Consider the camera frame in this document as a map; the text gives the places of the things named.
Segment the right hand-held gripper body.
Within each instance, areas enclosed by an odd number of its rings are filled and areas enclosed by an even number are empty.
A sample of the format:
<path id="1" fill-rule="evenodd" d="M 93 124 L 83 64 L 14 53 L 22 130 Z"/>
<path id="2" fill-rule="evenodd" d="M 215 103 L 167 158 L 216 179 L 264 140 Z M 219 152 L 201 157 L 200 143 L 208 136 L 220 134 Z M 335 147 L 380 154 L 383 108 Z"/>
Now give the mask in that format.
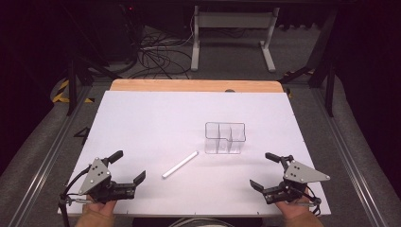
<path id="1" fill-rule="evenodd" d="M 277 203 L 278 201 L 292 202 L 302 196 L 309 198 L 308 204 L 321 204 L 322 200 L 314 194 L 308 196 L 306 190 L 309 183 L 329 181 L 330 177 L 310 166 L 306 166 L 295 161 L 292 155 L 280 156 L 284 169 L 283 181 L 278 186 L 264 188 L 262 195 L 267 204 Z"/>

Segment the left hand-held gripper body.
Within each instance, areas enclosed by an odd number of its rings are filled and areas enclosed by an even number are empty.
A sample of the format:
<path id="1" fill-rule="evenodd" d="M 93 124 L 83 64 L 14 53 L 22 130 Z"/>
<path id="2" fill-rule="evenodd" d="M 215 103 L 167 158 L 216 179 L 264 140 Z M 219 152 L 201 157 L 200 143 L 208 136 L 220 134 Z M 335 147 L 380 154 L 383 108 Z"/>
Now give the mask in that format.
<path id="1" fill-rule="evenodd" d="M 116 183 L 112 180 L 112 173 L 108 164 L 113 164 L 118 158 L 95 158 L 89 166 L 85 180 L 78 193 L 89 195 L 95 202 L 132 200 L 135 196 L 137 181 L 131 183 Z"/>

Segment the white stick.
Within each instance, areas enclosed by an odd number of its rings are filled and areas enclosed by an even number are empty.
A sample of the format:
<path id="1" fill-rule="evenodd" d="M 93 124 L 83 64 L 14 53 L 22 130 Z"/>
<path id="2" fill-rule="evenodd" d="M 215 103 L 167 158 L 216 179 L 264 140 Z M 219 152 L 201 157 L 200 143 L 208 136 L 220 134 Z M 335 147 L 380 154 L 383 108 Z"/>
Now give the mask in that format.
<path id="1" fill-rule="evenodd" d="M 178 169 L 186 165 L 188 162 L 190 162 L 192 159 L 197 157 L 199 155 L 199 152 L 196 150 L 189 154 L 187 157 L 182 159 L 178 164 L 170 168 L 168 171 L 166 171 L 164 174 L 162 174 L 162 179 L 168 178 L 171 174 L 175 173 Z"/>

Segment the clear plastic organizer box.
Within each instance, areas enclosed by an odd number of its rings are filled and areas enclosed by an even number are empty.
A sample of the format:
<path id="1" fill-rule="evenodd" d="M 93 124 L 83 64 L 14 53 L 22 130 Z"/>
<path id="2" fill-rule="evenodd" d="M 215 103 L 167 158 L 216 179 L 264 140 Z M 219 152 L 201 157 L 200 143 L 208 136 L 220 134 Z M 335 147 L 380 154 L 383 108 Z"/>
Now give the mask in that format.
<path id="1" fill-rule="evenodd" d="M 239 154 L 247 140 L 244 123 L 207 122 L 204 136 L 207 154 Z"/>

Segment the person's left hand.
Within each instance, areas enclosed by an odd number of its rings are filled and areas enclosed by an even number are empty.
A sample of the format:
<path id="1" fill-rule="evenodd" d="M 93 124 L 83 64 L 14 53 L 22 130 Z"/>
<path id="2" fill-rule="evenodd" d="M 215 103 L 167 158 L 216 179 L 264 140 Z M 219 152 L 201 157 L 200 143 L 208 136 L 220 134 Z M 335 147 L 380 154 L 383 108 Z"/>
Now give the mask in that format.
<path id="1" fill-rule="evenodd" d="M 112 218 L 113 210 L 117 204 L 117 201 L 107 201 L 106 203 L 87 203 L 83 206 L 82 211 L 93 211 L 103 215 L 105 217 Z"/>

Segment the person's right hand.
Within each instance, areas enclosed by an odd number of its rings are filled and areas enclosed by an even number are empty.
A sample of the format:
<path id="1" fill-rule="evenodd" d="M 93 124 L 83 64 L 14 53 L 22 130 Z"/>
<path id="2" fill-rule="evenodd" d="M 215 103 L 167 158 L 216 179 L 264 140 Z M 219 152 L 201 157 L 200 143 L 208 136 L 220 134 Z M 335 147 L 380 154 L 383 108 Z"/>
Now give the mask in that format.
<path id="1" fill-rule="evenodd" d="M 309 212 L 309 207 L 306 206 L 307 203 L 309 203 L 309 198 L 302 196 L 296 201 L 279 201 L 275 205 L 281 211 L 284 219 L 292 219 Z"/>

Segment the white board sheet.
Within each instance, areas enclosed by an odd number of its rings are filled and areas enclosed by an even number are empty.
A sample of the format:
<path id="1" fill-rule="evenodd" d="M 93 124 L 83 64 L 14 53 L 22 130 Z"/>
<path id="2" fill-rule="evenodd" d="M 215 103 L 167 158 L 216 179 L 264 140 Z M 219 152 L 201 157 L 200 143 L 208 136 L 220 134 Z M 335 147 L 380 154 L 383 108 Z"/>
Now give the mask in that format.
<path id="1" fill-rule="evenodd" d="M 241 152 L 205 153 L 207 122 L 244 123 L 247 140 Z M 108 91 L 75 170 L 118 150 L 124 155 L 110 166 L 114 181 L 129 183 L 147 174 L 134 199 L 115 208 L 116 214 L 132 217 L 275 216 L 277 208 L 250 185 L 253 180 L 273 187 L 283 179 L 282 166 L 265 153 L 313 164 L 284 93 Z M 162 179 L 196 150 L 197 157 Z"/>

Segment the black metal stand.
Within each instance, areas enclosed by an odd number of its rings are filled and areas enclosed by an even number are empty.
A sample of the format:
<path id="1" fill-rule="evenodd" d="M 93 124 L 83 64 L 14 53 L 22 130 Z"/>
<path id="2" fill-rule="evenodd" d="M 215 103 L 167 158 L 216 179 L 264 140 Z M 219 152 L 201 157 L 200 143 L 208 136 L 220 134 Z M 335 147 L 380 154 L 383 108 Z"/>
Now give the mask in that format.
<path id="1" fill-rule="evenodd" d="M 333 117 L 332 106 L 335 70 L 333 56 L 331 55 L 327 45 L 330 41 L 331 30 L 335 24 L 337 12 L 337 7 L 333 7 L 329 10 L 328 17 L 323 24 L 321 33 L 312 49 L 306 65 L 295 72 L 289 72 L 282 79 L 279 79 L 281 84 L 287 84 L 299 76 L 313 70 L 312 76 L 308 81 L 308 85 L 310 88 L 319 88 L 323 81 L 326 80 L 324 108 L 330 117 Z"/>
<path id="2" fill-rule="evenodd" d="M 79 42 L 81 32 L 78 31 L 75 18 L 63 2 L 60 2 L 60 13 L 58 13 L 58 16 L 61 23 L 61 39 L 64 42 L 66 56 L 69 60 L 67 67 L 69 109 L 67 115 L 70 116 L 75 112 L 80 103 L 78 100 L 77 80 L 83 86 L 91 86 L 94 81 L 89 72 L 90 67 L 110 79 L 119 79 L 119 76 L 103 67 L 99 61 L 94 61 L 87 56 L 85 44 Z"/>

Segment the yellow black hazard tape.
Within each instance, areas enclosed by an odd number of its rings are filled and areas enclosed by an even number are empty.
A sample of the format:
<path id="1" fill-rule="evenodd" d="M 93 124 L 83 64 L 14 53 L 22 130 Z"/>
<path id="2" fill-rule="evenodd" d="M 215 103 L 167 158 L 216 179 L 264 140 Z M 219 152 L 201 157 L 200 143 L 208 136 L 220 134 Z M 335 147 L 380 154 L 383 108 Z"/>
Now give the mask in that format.
<path id="1" fill-rule="evenodd" d="M 65 79 L 61 85 L 60 88 L 58 89 L 57 93 L 55 94 L 55 96 L 52 98 L 52 102 L 53 103 L 69 103 L 70 99 L 68 97 L 64 97 L 63 93 L 66 91 L 67 86 L 69 85 L 69 80 Z"/>

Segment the wooden table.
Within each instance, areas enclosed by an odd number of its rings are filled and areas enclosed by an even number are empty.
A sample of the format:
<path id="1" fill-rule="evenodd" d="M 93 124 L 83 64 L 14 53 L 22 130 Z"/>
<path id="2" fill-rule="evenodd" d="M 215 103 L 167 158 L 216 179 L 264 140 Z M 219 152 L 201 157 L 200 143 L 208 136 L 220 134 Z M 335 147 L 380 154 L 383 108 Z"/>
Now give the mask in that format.
<path id="1" fill-rule="evenodd" d="M 208 79 L 116 79 L 111 91 L 283 93 L 278 81 Z"/>

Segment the aluminium floor rail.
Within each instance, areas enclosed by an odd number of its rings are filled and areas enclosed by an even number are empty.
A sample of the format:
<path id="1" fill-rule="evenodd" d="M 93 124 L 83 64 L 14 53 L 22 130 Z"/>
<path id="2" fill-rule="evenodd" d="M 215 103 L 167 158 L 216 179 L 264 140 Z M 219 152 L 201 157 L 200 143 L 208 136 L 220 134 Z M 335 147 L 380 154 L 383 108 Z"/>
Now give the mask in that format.
<path id="1" fill-rule="evenodd" d="M 69 132 L 80 107 L 84 103 L 84 100 L 90 91 L 90 86 L 83 86 L 78 93 L 78 103 L 76 104 L 75 109 L 70 115 L 65 115 L 63 117 L 61 127 L 57 131 L 56 137 L 50 149 L 42 160 L 39 169 L 35 172 L 28 190 L 26 191 L 22 200 L 19 202 L 19 206 L 7 227 L 23 227 L 34 202 L 37 200 L 47 180 L 47 177 L 61 152 L 61 147 L 64 143 L 66 134 Z"/>
<path id="2" fill-rule="evenodd" d="M 364 176 L 358 169 L 357 164 L 351 155 L 350 149 L 340 133 L 336 120 L 331 117 L 325 109 L 323 95 L 318 89 L 312 89 L 311 93 L 322 112 L 326 124 L 330 128 L 341 161 L 344 164 L 352 185 L 356 190 L 357 197 L 360 200 L 371 225 L 373 227 L 390 227 L 387 220 L 384 219 L 382 213 L 379 211 L 373 198 L 372 190 L 369 188 Z"/>

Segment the white metal stand frame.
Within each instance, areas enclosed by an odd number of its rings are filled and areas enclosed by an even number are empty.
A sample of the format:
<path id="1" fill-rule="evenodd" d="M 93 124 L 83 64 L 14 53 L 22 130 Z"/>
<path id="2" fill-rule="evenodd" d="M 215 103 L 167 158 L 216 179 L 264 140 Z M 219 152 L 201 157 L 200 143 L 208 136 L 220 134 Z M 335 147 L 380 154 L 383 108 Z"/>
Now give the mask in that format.
<path id="1" fill-rule="evenodd" d="M 267 37 L 260 41 L 265 63 L 270 72 L 275 72 L 271 53 L 270 41 L 279 15 L 279 8 L 274 8 L 271 12 L 207 12 L 200 11 L 199 6 L 194 7 L 192 22 L 192 58 L 190 69 L 197 71 L 200 60 L 200 29 L 201 28 L 266 28 Z"/>

